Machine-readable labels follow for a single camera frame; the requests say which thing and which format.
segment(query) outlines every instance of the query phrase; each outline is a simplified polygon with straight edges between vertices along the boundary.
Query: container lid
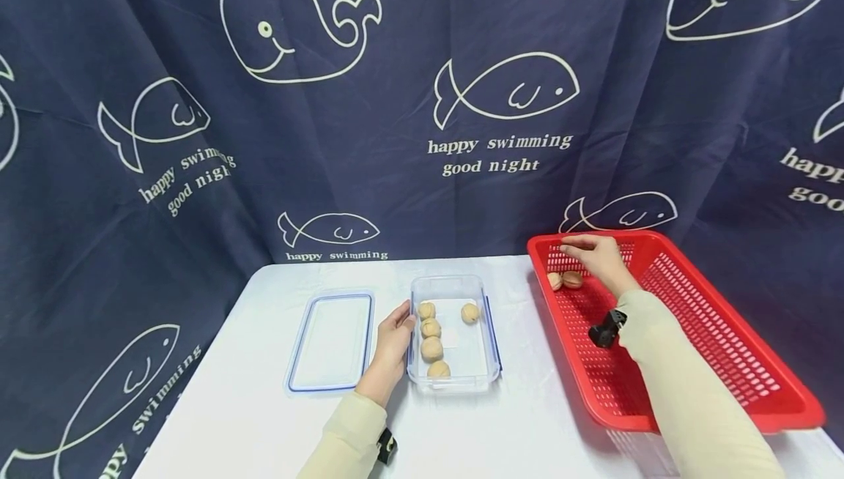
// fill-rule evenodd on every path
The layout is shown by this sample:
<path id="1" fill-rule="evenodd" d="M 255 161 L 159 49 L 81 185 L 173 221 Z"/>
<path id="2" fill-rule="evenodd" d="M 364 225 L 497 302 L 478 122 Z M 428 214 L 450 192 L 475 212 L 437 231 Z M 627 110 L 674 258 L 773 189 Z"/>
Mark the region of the container lid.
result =
<path id="1" fill-rule="evenodd" d="M 287 390 L 305 395 L 354 389 L 369 364 L 373 310 L 368 291 L 333 292 L 308 302 Z"/>

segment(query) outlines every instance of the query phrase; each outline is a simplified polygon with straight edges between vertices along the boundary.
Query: person's left hand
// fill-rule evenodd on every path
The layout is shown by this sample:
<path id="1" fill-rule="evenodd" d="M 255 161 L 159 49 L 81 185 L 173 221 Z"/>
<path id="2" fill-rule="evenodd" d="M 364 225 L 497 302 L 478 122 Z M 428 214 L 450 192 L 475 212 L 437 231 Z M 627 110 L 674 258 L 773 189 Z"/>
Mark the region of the person's left hand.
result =
<path id="1" fill-rule="evenodd" d="M 410 300 L 396 307 L 378 325 L 378 341 L 372 363 L 360 378 L 355 391 L 379 406 L 387 407 L 393 389 L 404 375 L 404 355 L 415 325 L 416 316 L 410 313 Z"/>

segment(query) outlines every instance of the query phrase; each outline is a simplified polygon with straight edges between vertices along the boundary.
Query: black wrist strap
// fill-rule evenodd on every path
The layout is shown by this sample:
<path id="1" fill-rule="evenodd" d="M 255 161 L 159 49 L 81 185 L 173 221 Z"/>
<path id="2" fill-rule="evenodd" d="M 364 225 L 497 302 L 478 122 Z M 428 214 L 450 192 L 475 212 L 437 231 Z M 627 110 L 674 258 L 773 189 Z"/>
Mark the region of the black wrist strap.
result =
<path id="1" fill-rule="evenodd" d="M 390 459 L 393 458 L 393 453 L 399 449 L 399 443 L 393 438 L 393 432 L 389 428 L 384 428 L 381 437 L 378 438 L 378 461 L 384 464 L 389 464 Z"/>
<path id="2" fill-rule="evenodd" d="M 625 323 L 627 323 L 627 314 L 613 309 L 604 317 L 604 323 L 589 327 L 589 339 L 596 346 L 609 349 Z"/>

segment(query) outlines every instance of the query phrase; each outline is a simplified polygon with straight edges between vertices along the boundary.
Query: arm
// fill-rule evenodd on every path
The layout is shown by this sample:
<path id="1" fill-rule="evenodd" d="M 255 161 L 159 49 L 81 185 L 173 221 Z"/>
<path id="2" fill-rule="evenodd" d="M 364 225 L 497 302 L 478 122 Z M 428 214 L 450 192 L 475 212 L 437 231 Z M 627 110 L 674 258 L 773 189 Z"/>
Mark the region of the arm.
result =
<path id="1" fill-rule="evenodd" d="M 416 317 L 402 303 L 378 325 L 372 364 L 355 392 L 345 396 L 322 429 L 322 439 L 299 479 L 366 479 L 378 457 L 377 442 L 387 428 L 387 402 L 404 374 L 404 353 Z"/>
<path id="2" fill-rule="evenodd" d="M 581 259 L 627 315 L 620 337 L 642 370 L 654 417 L 686 479 L 783 479 L 771 447 L 744 408 L 658 297 L 624 266 L 615 240 L 570 236 L 562 251 Z"/>

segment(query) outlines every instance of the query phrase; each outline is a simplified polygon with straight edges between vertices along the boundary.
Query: whale eye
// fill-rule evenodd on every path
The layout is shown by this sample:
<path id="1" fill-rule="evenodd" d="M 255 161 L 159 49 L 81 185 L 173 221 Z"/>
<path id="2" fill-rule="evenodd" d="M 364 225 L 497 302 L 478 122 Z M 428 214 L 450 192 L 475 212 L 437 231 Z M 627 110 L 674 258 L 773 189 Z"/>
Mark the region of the whale eye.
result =
<path id="1" fill-rule="evenodd" d="M 262 35 L 264 38 L 269 38 L 273 35 L 273 26 L 265 21 L 262 21 L 261 23 L 259 23 L 259 34 Z"/>

